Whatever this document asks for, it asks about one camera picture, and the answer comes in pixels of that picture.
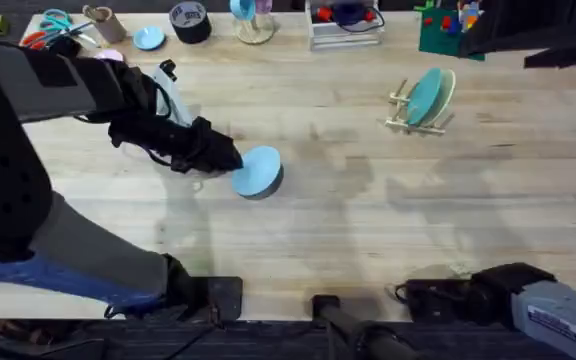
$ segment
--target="tape roll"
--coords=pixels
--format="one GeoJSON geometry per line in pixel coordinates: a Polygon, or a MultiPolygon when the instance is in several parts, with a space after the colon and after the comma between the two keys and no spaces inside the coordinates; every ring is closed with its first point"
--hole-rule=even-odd
{"type": "Polygon", "coordinates": [[[197,1],[182,1],[170,10],[170,23],[177,37],[186,44],[196,44],[210,36],[212,27],[206,8],[197,1]]]}

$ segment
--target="blue plate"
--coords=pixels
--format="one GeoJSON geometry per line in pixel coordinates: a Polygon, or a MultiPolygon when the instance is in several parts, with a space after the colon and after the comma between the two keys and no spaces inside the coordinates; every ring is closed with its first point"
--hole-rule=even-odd
{"type": "Polygon", "coordinates": [[[237,20],[250,21],[257,11],[255,0],[230,0],[230,12],[237,20]]]}
{"type": "Polygon", "coordinates": [[[232,187],[237,194],[250,197],[262,194],[281,174],[279,151],[270,146],[258,146],[242,156],[244,167],[232,175],[232,187]]]}
{"type": "Polygon", "coordinates": [[[132,43],[140,50],[154,50],[164,43],[166,36],[163,30],[156,26],[146,26],[137,31],[132,38],[132,43]]]}
{"type": "Polygon", "coordinates": [[[440,86],[441,69],[439,68],[428,70],[426,75],[419,80],[412,94],[410,94],[407,121],[409,125],[421,125],[421,120],[428,114],[432,104],[437,100],[440,86]]]}

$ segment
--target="clear plastic container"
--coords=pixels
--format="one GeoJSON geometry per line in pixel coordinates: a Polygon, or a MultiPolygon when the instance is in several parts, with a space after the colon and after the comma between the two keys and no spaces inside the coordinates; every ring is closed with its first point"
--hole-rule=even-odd
{"type": "MultiPolygon", "coordinates": [[[[379,45],[385,26],[369,30],[362,33],[348,32],[334,22],[317,23],[313,22],[317,11],[322,6],[331,6],[347,0],[306,0],[306,18],[308,24],[310,50],[323,50],[355,46],[379,45]]],[[[377,0],[363,0],[366,6],[372,6],[379,10],[377,0]]],[[[360,21],[347,28],[361,31],[374,26],[372,22],[360,21]]]]}

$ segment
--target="wooden table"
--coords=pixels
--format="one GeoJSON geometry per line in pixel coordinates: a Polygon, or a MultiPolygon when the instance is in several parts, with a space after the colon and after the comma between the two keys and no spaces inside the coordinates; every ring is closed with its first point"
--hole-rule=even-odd
{"type": "MultiPolygon", "coordinates": [[[[280,150],[285,179],[263,201],[240,198],[230,175],[205,179],[113,148],[106,126],[70,118],[26,126],[54,188],[85,216],[194,275],[238,275],[246,319],[306,319],[316,293],[341,296],[362,317],[400,320],[384,292],[445,267],[478,271],[525,261],[576,288],[576,68],[524,70],[525,53],[479,63],[417,51],[419,18],[386,14],[378,47],[311,53],[303,14],[277,14],[275,37],[248,46],[230,14],[213,36],[116,48],[149,73],[177,63],[182,97],[246,150],[280,150]],[[457,74],[444,137],[393,134],[378,119],[404,77],[457,74]]],[[[34,29],[38,18],[33,18],[34,29]]],[[[96,318],[104,304],[0,284],[0,317],[96,318]]]]}

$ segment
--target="label sticker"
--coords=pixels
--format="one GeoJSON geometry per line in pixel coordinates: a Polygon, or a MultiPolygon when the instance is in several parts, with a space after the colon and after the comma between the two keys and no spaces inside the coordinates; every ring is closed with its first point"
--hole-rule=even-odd
{"type": "Polygon", "coordinates": [[[528,319],[576,342],[576,325],[555,314],[528,305],[528,319]]]}

